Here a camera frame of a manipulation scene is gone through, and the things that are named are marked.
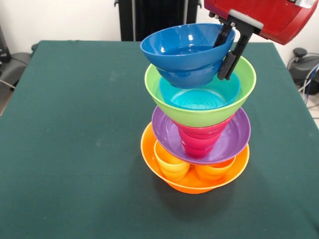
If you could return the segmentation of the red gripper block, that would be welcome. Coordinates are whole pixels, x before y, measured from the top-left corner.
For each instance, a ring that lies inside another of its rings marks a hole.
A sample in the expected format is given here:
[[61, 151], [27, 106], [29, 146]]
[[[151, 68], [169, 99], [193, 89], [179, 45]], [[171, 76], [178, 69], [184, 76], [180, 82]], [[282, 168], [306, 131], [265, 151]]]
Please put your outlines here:
[[218, 71], [219, 80], [229, 80], [252, 34], [272, 40], [281, 45], [290, 42], [313, 15], [317, 0], [205, 0], [204, 7], [209, 16], [222, 24], [214, 47], [229, 47], [235, 38], [235, 31], [241, 32], [232, 51], [229, 51]]

